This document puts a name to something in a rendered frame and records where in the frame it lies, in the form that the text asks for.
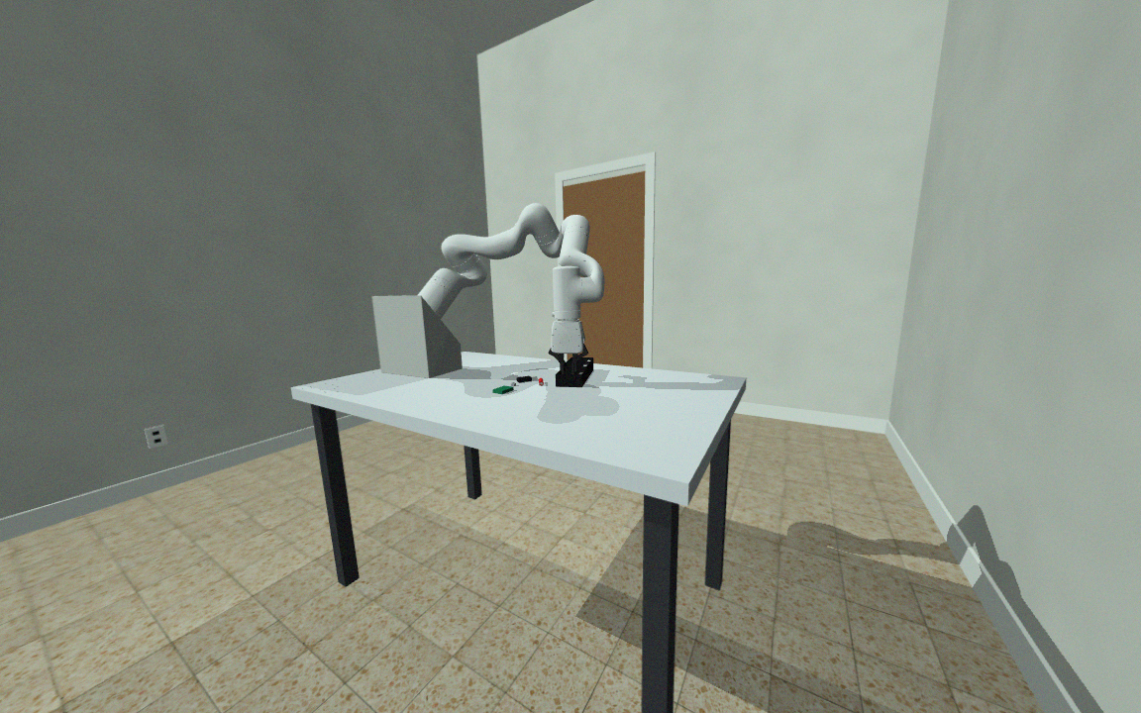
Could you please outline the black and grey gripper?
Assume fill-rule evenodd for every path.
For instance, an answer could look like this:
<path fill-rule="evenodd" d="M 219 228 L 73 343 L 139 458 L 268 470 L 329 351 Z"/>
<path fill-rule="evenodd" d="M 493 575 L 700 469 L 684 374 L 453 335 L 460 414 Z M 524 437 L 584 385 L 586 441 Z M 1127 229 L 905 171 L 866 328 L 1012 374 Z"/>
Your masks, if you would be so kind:
<path fill-rule="evenodd" d="M 559 360 L 559 371 L 561 371 L 563 374 L 566 373 L 565 354 L 573 354 L 570 374 L 575 374 L 576 362 L 582 359 L 582 357 L 588 354 L 584 345 L 582 321 L 553 322 L 551 350 L 549 354 Z"/>

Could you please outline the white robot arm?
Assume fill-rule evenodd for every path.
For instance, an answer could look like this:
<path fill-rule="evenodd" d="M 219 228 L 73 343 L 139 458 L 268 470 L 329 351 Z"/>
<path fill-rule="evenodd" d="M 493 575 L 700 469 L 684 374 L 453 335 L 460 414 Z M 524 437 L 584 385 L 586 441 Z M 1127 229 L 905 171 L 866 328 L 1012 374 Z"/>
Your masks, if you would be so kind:
<path fill-rule="evenodd" d="M 549 209 L 533 203 L 524 208 L 513 229 L 492 238 L 452 235 L 444 240 L 442 253 L 456 272 L 435 272 L 418 295 L 424 297 L 442 319 L 462 289 L 476 287 L 487 279 L 487 267 L 479 256 L 489 260 L 519 256 L 531 234 L 544 256 L 559 258 L 559 266 L 553 269 L 552 316 L 558 321 L 580 319 L 580 303 L 601 301 L 605 294 L 605 272 L 593 257 L 586 256 L 589 230 L 589 222 L 582 214 L 568 216 L 559 230 Z"/>

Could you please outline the black rack of bins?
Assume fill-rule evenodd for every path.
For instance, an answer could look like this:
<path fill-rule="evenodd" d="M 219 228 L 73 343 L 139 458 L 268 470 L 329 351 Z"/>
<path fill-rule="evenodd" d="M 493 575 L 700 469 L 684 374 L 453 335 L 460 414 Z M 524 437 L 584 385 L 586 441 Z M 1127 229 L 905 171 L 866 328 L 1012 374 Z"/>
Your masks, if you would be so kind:
<path fill-rule="evenodd" d="M 561 371 L 556 373 L 556 386 L 557 387 L 582 387 L 586 383 L 586 379 L 590 376 L 590 372 L 593 371 L 593 357 L 583 357 L 576 362 L 576 372 L 570 374 L 570 363 L 573 357 L 566 362 L 566 373 L 563 374 Z"/>

